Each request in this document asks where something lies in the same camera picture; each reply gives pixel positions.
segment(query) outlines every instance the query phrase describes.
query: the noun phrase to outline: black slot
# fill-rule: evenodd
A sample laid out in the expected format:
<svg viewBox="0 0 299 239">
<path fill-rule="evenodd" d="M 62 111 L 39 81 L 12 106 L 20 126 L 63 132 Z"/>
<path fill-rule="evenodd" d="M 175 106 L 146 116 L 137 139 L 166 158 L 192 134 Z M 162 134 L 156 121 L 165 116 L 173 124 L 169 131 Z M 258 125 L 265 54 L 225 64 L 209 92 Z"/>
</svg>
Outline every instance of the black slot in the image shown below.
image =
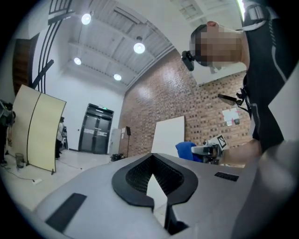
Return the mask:
<svg viewBox="0 0 299 239">
<path fill-rule="evenodd" d="M 63 204 L 47 219 L 46 224 L 58 232 L 64 232 L 87 196 L 73 193 Z"/>
<path fill-rule="evenodd" d="M 226 174 L 226 173 L 221 173 L 221 172 L 216 173 L 215 176 L 220 177 L 220 178 L 224 178 L 224 179 L 227 179 L 227 180 L 230 180 L 230 181 L 234 181 L 234 182 L 236 182 L 239 178 L 239 176 L 237 176 L 237 175 Z"/>
</svg>

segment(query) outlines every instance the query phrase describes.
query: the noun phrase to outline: black metal railing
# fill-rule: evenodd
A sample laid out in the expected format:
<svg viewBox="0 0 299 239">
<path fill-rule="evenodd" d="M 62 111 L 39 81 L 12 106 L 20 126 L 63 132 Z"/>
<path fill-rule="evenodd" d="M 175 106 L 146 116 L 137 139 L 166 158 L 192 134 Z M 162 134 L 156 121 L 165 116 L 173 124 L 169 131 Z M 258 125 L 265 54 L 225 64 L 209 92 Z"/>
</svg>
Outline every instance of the black metal railing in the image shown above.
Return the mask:
<svg viewBox="0 0 299 239">
<path fill-rule="evenodd" d="M 49 9 L 49 15 L 62 11 L 68 11 L 68 5 L 71 1 L 72 0 L 52 0 Z"/>
<path fill-rule="evenodd" d="M 38 91 L 46 93 L 46 72 L 54 64 L 54 60 L 49 60 L 50 51 L 54 42 L 57 31 L 60 28 L 62 21 L 66 18 L 71 17 L 75 12 L 70 11 L 72 0 L 52 0 L 49 9 L 49 15 L 54 13 L 56 16 L 48 20 L 48 30 L 43 41 L 41 54 L 38 63 L 37 77 L 31 84 L 31 88 L 37 87 Z"/>
</svg>

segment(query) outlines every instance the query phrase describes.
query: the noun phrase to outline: white board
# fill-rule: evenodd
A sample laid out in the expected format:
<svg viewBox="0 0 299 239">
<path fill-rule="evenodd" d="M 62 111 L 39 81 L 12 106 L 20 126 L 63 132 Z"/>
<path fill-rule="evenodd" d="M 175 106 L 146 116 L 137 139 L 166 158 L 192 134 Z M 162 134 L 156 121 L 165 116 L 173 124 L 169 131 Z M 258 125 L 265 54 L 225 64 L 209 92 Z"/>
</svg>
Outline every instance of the white board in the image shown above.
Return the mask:
<svg viewBox="0 0 299 239">
<path fill-rule="evenodd" d="M 176 145 L 180 142 L 184 142 L 184 139 L 184 116 L 157 122 L 151 152 L 178 157 Z"/>
<path fill-rule="evenodd" d="M 113 129 L 110 136 L 109 154 L 114 155 L 119 153 L 121 142 L 121 129 Z"/>
<path fill-rule="evenodd" d="M 13 111 L 16 114 L 12 128 L 12 154 L 20 153 L 27 161 L 27 140 L 29 125 L 34 107 L 40 96 L 40 92 L 22 85 L 14 101 Z"/>
<path fill-rule="evenodd" d="M 60 117 L 65 101 L 41 94 L 35 110 L 28 135 L 29 163 L 49 171 L 55 168 L 55 143 Z"/>
</svg>

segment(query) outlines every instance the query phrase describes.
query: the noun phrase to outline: double door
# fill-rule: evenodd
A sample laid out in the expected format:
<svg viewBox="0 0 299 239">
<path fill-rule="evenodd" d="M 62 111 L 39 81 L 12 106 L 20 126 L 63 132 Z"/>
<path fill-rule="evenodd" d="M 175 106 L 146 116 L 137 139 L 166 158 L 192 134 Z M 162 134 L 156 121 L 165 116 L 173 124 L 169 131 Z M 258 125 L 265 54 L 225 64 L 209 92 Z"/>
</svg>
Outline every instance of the double door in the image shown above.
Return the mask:
<svg viewBox="0 0 299 239">
<path fill-rule="evenodd" d="M 111 119 L 86 114 L 82 126 L 80 151 L 106 154 L 108 148 Z"/>
</svg>

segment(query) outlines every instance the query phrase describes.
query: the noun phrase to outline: white floor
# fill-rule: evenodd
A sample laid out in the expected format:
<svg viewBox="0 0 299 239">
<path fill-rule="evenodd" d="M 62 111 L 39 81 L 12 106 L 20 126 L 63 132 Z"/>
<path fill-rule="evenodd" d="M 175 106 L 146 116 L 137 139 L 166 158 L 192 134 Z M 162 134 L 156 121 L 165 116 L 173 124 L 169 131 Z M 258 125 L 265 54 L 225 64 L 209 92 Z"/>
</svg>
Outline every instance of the white floor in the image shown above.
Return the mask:
<svg viewBox="0 0 299 239">
<path fill-rule="evenodd" d="M 59 160 L 56 160 L 56 173 L 34 166 L 24 166 L 17 170 L 15 159 L 6 155 L 8 165 L 0 168 L 0 175 L 11 198 L 33 210 L 47 195 L 71 180 L 86 169 L 110 163 L 109 155 L 95 155 L 64 150 Z M 12 172 L 22 178 L 42 179 L 37 185 L 31 180 L 17 178 Z"/>
</svg>

